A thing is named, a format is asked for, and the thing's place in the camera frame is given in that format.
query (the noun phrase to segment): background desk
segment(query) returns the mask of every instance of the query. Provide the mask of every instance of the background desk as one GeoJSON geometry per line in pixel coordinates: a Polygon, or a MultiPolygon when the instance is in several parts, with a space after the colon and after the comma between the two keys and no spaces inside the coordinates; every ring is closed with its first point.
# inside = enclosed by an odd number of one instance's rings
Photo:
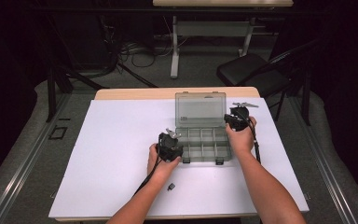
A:
{"type": "MultiPolygon", "coordinates": [[[[308,211],[293,168],[264,99],[254,88],[175,88],[103,90],[91,102],[49,217],[59,221],[108,219],[144,180],[148,147],[165,128],[174,129],[174,94],[224,91],[233,102],[259,105],[257,136],[263,165],[308,211]],[[112,97],[115,100],[104,101],[112,97]]],[[[256,213],[237,159],[179,164],[153,203],[147,218],[240,217],[256,213]]]]}
{"type": "MultiPolygon", "coordinates": [[[[292,0],[153,0],[155,7],[291,7],[292,0]]],[[[255,19],[249,21],[178,21],[173,16],[172,22],[172,66],[171,77],[178,77],[179,48],[178,36],[244,36],[240,56],[246,55],[252,38],[255,19]]]]}

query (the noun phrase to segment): transparent plastic case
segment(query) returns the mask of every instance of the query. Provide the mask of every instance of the transparent plastic case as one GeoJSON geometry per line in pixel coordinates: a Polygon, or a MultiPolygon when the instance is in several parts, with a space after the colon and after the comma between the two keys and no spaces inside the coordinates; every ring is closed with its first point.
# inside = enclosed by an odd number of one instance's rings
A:
{"type": "Polygon", "coordinates": [[[176,93],[176,132],[184,146],[182,162],[231,160],[223,119],[226,94],[223,92],[176,93]]]}

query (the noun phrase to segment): box lid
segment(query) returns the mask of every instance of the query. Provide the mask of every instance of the box lid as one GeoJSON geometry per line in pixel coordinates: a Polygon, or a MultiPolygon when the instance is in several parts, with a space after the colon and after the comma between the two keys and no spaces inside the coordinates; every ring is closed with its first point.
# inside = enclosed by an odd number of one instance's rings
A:
{"type": "Polygon", "coordinates": [[[175,94],[176,128],[224,127],[224,92],[178,92],[175,94]]]}

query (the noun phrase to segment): white tabletop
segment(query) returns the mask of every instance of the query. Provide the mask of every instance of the white tabletop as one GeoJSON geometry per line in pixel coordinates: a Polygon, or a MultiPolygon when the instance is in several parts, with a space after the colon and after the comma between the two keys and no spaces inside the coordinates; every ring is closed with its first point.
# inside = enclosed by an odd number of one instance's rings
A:
{"type": "Polygon", "coordinates": [[[153,0],[155,7],[291,7],[292,0],[153,0]]]}
{"type": "MultiPolygon", "coordinates": [[[[269,109],[262,98],[228,97],[250,107],[257,119],[262,164],[309,211],[269,109]]],[[[49,217],[57,220],[108,219],[125,204],[146,176],[148,148],[166,128],[174,129],[174,99],[92,101],[49,217]]],[[[240,217],[256,213],[234,157],[179,164],[147,218],[240,217]]]]}

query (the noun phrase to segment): person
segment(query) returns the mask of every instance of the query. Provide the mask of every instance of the person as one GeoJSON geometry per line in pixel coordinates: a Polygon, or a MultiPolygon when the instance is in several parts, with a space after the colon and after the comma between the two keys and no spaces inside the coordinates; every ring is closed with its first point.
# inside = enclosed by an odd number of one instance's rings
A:
{"type": "MultiPolygon", "coordinates": [[[[271,175],[252,155],[253,134],[249,127],[235,132],[226,126],[229,143],[240,162],[246,185],[255,209],[264,224],[306,223],[286,188],[271,175]]],[[[149,174],[158,158],[156,144],[149,148],[147,173],[149,174]]],[[[159,191],[170,177],[180,158],[172,162],[161,162],[149,182],[139,190],[107,223],[143,223],[147,212],[159,191]]]]}

